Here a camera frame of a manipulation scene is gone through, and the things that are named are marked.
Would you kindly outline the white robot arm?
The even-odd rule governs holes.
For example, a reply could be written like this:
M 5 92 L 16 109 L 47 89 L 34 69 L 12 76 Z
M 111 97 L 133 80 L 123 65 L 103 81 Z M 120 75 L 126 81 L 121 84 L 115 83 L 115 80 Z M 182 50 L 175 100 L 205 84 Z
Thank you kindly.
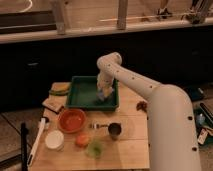
M 113 52 L 97 60 L 98 91 L 117 79 L 147 101 L 150 171 L 202 171 L 192 102 L 187 93 L 121 66 Z

